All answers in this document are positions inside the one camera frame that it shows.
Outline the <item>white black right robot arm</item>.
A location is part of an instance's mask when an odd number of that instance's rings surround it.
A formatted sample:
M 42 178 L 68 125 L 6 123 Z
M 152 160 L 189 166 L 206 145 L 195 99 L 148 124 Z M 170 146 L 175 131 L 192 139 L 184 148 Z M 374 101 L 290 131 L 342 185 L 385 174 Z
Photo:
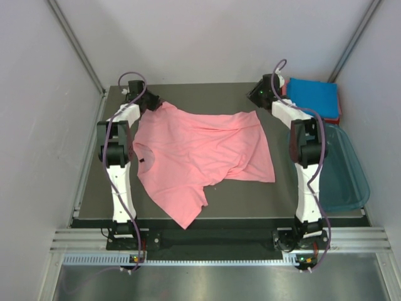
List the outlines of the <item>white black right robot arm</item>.
M 289 253 L 309 247 L 323 234 L 319 196 L 326 142 L 323 123 L 279 94 L 284 84 L 281 75 L 265 74 L 247 93 L 247 98 L 257 107 L 269 111 L 289 129 L 289 156 L 298 178 L 298 207 L 291 232 L 275 238 L 276 247 Z

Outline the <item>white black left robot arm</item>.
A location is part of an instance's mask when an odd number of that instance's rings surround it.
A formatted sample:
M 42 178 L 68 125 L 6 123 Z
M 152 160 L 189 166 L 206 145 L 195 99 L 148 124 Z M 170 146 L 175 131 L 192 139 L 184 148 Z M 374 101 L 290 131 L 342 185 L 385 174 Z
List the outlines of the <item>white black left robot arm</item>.
M 122 90 L 125 102 L 107 120 L 96 125 L 98 158 L 111 186 L 113 200 L 112 225 L 108 230 L 108 248 L 138 248 L 142 234 L 135 224 L 137 217 L 132 201 L 130 168 L 134 155 L 131 128 L 146 111 L 157 110 L 162 102 L 150 92 L 143 80 L 132 80 Z

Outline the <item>pink t-shirt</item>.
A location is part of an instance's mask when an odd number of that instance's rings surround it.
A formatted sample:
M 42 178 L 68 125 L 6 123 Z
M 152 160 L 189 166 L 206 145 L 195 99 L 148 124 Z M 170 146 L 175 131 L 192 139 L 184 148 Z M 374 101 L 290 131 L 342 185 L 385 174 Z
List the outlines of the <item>pink t-shirt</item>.
M 208 205 L 206 186 L 225 179 L 275 182 L 255 111 L 197 115 L 164 102 L 142 115 L 133 149 L 146 193 L 183 229 Z

